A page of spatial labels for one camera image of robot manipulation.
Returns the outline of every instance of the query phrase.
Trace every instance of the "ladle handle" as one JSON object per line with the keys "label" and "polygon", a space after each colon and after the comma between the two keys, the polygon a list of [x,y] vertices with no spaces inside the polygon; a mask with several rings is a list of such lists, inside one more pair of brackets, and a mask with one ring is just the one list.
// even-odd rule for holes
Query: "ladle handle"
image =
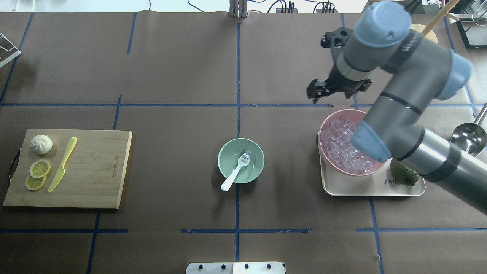
{"label": "ladle handle", "polygon": [[484,107],[480,111],[479,115],[477,115],[477,118],[475,118],[475,121],[473,123],[480,125],[482,121],[484,121],[484,118],[486,117],[486,111],[487,111],[487,103],[484,104]]}

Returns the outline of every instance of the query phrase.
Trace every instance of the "blue joint cap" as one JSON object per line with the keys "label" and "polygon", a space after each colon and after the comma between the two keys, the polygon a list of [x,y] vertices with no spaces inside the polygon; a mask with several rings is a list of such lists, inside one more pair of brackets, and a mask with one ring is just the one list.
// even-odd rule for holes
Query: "blue joint cap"
{"label": "blue joint cap", "polygon": [[372,48],[395,45],[409,33],[411,16],[404,7],[391,1],[381,1],[366,9],[354,28],[359,42]]}
{"label": "blue joint cap", "polygon": [[436,96],[438,100],[447,100],[458,93],[458,90],[467,84],[470,75],[472,74],[472,63],[467,59],[456,54],[452,49],[451,53],[451,67],[448,75],[447,83],[443,90]]}
{"label": "blue joint cap", "polygon": [[365,121],[361,121],[350,139],[352,145],[363,151],[376,161],[385,163],[392,157],[391,152],[377,135],[375,130]]}

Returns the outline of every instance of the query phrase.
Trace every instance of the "cutting board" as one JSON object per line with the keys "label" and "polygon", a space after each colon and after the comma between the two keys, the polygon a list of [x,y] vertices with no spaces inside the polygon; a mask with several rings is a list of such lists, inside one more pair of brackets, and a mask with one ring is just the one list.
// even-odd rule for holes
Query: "cutting board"
{"label": "cutting board", "polygon": [[[52,149],[44,155],[30,149],[30,141],[37,135],[48,135],[53,141]],[[71,137],[76,137],[78,142],[65,165],[66,174],[54,191],[48,193]],[[130,131],[29,129],[3,204],[118,209],[131,141]],[[48,160],[51,171],[41,189],[30,191],[25,187],[25,180],[30,166],[39,159]]]}

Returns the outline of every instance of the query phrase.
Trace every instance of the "knife handle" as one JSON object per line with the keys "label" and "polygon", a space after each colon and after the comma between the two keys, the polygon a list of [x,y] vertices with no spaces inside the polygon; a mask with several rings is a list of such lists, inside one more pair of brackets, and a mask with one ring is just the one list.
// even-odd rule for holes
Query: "knife handle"
{"label": "knife handle", "polygon": [[73,149],[76,146],[76,143],[78,142],[78,139],[76,137],[71,137],[68,141],[68,145],[66,146],[66,151],[64,152],[64,156],[62,157],[60,166],[64,166],[66,162],[68,161],[69,155],[71,155],[71,152],[73,152]]}

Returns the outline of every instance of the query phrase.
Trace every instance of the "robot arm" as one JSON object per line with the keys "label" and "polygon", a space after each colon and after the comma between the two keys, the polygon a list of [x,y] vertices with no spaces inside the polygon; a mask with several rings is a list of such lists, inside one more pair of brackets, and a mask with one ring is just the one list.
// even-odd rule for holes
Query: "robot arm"
{"label": "robot arm", "polygon": [[466,84],[472,65],[410,30],[410,25],[409,13],[386,1],[371,5],[353,31],[338,29],[325,35],[323,40],[333,40],[340,32],[344,46],[332,47],[335,64],[329,78],[312,82],[308,97],[316,101],[344,91],[349,98],[367,89],[370,72],[377,67],[393,74],[352,136],[352,144],[380,162],[401,160],[487,212],[487,165],[416,124],[431,100],[447,100]]}

